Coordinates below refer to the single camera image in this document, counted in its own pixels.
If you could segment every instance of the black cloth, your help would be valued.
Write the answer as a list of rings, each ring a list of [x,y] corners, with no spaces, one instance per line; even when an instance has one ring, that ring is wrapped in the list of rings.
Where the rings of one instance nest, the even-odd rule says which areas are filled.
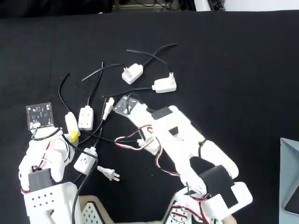
[[[0,18],[111,12],[110,0],[0,0]]]
[[[173,69],[176,92],[137,92],[150,108],[176,105],[209,140],[237,164],[236,181],[247,184],[253,203],[236,212],[240,224],[278,224],[280,137],[299,139],[299,12],[106,14],[0,21],[1,223],[26,223],[18,165],[30,139],[25,106],[52,102],[56,126],[65,128],[67,110],[57,88],[67,72],[62,95],[76,115],[86,105],[96,77],[81,79],[105,64],[143,63],[146,56],[178,43],[161,56]],[[132,86],[122,68],[104,71],[92,102],[99,122],[101,95],[144,87],[168,76],[152,63]],[[115,138],[135,127],[112,114],[103,135]],[[96,195],[115,222],[163,218],[173,194],[183,186],[160,171],[146,151],[100,143],[99,163],[114,168],[121,182],[95,171],[82,194]],[[161,165],[174,169],[166,155]],[[202,162],[203,172],[211,167]],[[78,176],[72,165],[65,181]]]

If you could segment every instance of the gray box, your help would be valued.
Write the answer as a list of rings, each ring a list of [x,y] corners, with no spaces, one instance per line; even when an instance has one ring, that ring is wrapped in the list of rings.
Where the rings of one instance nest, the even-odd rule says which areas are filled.
[[[280,139],[279,224],[299,223],[299,216],[284,211],[299,180],[299,142]]]

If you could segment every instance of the circuit board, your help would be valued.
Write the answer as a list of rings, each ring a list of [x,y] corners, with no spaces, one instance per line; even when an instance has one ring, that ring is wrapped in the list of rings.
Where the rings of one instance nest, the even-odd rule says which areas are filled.
[[[28,130],[54,126],[51,103],[26,106]]]
[[[113,111],[115,113],[118,113],[118,114],[126,117],[128,115],[127,106],[129,108],[129,110],[131,111],[138,103],[137,99],[134,99],[131,97],[129,98],[128,102],[127,102],[127,100],[128,100],[128,96],[123,96],[120,99],[120,101],[115,105],[115,107],[113,108]]]

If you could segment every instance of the electrical cord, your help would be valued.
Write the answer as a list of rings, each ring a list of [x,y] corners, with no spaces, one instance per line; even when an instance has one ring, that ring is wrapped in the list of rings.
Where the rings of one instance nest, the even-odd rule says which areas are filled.
[[[164,6],[164,5],[162,5],[162,4],[161,4],[161,3],[159,3],[157,0],[155,0],[155,3],[157,3],[159,6],[161,6],[161,7],[165,8],[165,9],[168,9],[169,11],[171,11],[171,10],[172,10],[171,8],[168,8],[168,7]]]
[[[33,132],[32,136],[31,136],[31,139],[34,140],[34,141],[42,141],[42,140],[48,139],[48,138],[54,136],[55,134],[57,134],[61,130],[61,128],[58,127],[53,133],[51,133],[51,134],[49,134],[45,137],[42,137],[42,138],[35,138],[34,137],[37,133],[37,130],[38,130],[38,128]]]
[[[91,90],[91,92],[90,92],[90,94],[89,94],[89,97],[88,97],[88,99],[87,99],[87,105],[88,105],[88,106],[90,106],[90,103],[91,103],[91,100],[92,100],[92,98],[93,98],[93,96],[94,96],[94,94],[95,94],[95,91],[97,90],[97,87],[98,87],[99,84],[100,84],[100,80],[101,80],[101,78],[102,78],[102,75],[103,75],[103,70],[101,71],[101,73],[100,73],[100,75],[99,75],[99,78],[98,78],[97,82],[95,83],[93,89]]]
[[[211,8],[211,11],[214,11],[212,0],[207,0],[207,2],[209,3],[209,7]]]
[[[151,6],[147,6],[147,5],[145,5],[145,4],[140,3],[138,0],[135,0],[135,2],[136,2],[137,4],[139,4],[139,5],[144,6],[144,7],[153,7],[153,6],[155,6],[155,4],[156,4],[156,3],[154,3],[154,4],[151,5]]]
[[[162,47],[160,47],[158,50],[155,51],[155,53],[153,55],[157,56],[159,53],[161,53],[162,50],[166,49],[166,48],[171,48],[171,47],[175,47],[177,46],[177,43],[172,43],[172,44],[167,44],[164,45]],[[143,67],[147,67],[149,65],[149,63],[153,60],[154,58],[150,57],[144,64]]]
[[[63,103],[63,105],[65,106],[65,108],[68,110],[68,112],[71,112],[70,108],[66,105],[64,99],[62,98],[61,96],[61,89],[62,89],[62,86],[64,84],[64,82],[66,81],[66,78],[70,75],[70,73],[67,73],[65,75],[65,77],[61,80],[61,83],[59,84],[59,87],[58,87],[58,95],[59,95],[59,98],[61,100],[61,102]]]
[[[79,174],[79,176],[74,180],[73,183],[76,184],[80,180],[80,178],[82,177],[82,175],[83,174]]]
[[[97,127],[97,129],[95,129],[94,132],[93,132],[92,134],[95,135],[95,133],[97,133],[97,131],[101,128],[102,125],[103,125],[103,121],[101,121],[101,123],[99,124],[99,126]],[[86,139],[80,141],[80,142],[78,143],[78,145],[83,144],[84,142],[86,142],[87,140],[89,140],[89,139],[91,138],[90,132],[87,132],[87,131],[84,131],[84,130],[81,130],[81,131],[83,131],[83,132],[89,134],[89,136],[88,136]]]
[[[104,137],[100,137],[96,134],[93,134],[92,132],[89,132],[89,131],[86,131],[86,130],[81,130],[81,131],[88,134],[88,135],[90,135],[93,138],[97,138],[97,139],[101,139],[101,140],[104,140],[104,141],[107,141],[107,142],[114,143],[114,140],[107,139],[107,138],[104,138]],[[136,140],[126,140],[126,141],[118,141],[118,142],[136,142]]]
[[[63,137],[63,139],[65,140],[65,142],[66,142],[67,144],[69,144],[70,146],[72,146],[75,150],[77,150],[77,151],[79,151],[79,152],[81,152],[81,153],[84,153],[84,154],[86,154],[86,155],[88,155],[88,156],[90,156],[90,157],[92,157],[92,158],[95,159],[95,163],[94,163],[92,169],[89,171],[89,173],[86,175],[86,177],[85,177],[84,180],[82,181],[80,187],[78,188],[78,191],[76,192],[75,198],[74,198],[74,203],[73,203],[72,210],[71,210],[71,222],[72,222],[72,224],[76,224],[76,223],[75,223],[75,208],[76,208],[77,200],[78,200],[80,191],[82,190],[84,184],[86,183],[87,179],[89,178],[89,176],[91,175],[91,173],[96,169],[96,167],[97,167],[97,165],[98,165],[98,157],[95,156],[95,155],[92,155],[92,154],[90,154],[90,153],[87,153],[87,152],[85,152],[84,150],[82,150],[82,149],[80,149],[80,148],[74,146],[74,145],[73,145],[73,144],[72,144],[72,143],[65,137],[64,134],[62,135],[62,137]]]
[[[86,76],[85,78],[83,78],[83,79],[82,79],[82,82],[85,81],[85,80],[87,80],[87,79],[89,79],[91,76],[97,74],[98,72],[100,72],[100,71],[102,71],[102,70],[104,70],[104,69],[108,69],[108,68],[112,68],[112,67],[118,67],[118,66],[123,67],[123,68],[126,68],[126,66],[124,66],[123,64],[111,64],[111,65],[107,65],[107,66],[105,66],[105,67],[103,67],[103,68],[100,68],[100,69],[94,71],[93,73],[89,74],[89,75]]]
[[[148,55],[156,60],[158,60],[159,62],[163,63],[164,65],[166,65],[169,69],[169,72],[172,73],[172,70],[170,68],[170,66],[165,62],[163,61],[162,59],[158,58],[157,56],[151,54],[151,53],[148,53],[148,52],[144,52],[144,51],[139,51],[139,50],[130,50],[130,49],[127,49],[126,50],[127,52],[133,52],[133,53],[138,53],[138,54],[144,54],[144,55]]]
[[[103,103],[103,107],[102,107],[102,113],[101,113],[101,124],[102,124],[102,126],[100,128],[99,137],[101,137],[102,134],[103,134],[103,122],[104,122],[103,114],[104,114],[104,111],[105,111],[106,101],[107,101],[107,98],[104,99],[104,103]],[[99,142],[100,142],[100,139],[97,139],[96,142],[94,143],[93,147],[97,148],[97,145],[98,145]]]
[[[131,89],[131,90],[125,90],[125,91],[114,93],[114,94],[110,94],[110,95],[104,95],[102,97],[103,98],[116,97],[116,96],[123,95],[123,94],[129,93],[129,92],[141,91],[141,90],[152,90],[152,89],[153,89],[152,87],[134,88],[134,89]]]

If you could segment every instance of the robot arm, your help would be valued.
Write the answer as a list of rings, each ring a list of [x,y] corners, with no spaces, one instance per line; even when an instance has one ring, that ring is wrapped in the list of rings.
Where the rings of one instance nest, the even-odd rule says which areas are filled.
[[[223,220],[252,202],[247,186],[243,182],[232,181],[239,174],[236,164],[216,144],[206,140],[177,107],[169,106],[150,113],[145,104],[131,98],[128,113],[126,100],[124,96],[114,111],[129,118],[137,127],[151,125],[151,132],[148,128],[141,129],[145,139],[138,140],[139,146],[144,146],[152,138],[153,141],[144,147],[146,150],[156,155],[161,147],[173,161],[184,186],[188,185],[198,198],[211,195],[201,203],[208,217]],[[194,156],[214,164],[215,168],[198,176],[190,165],[190,159]],[[208,179],[222,182],[216,181],[211,186]],[[217,184],[226,185],[226,188],[219,190],[215,187]],[[184,206],[199,210],[198,201],[188,195],[177,194],[176,199]]]

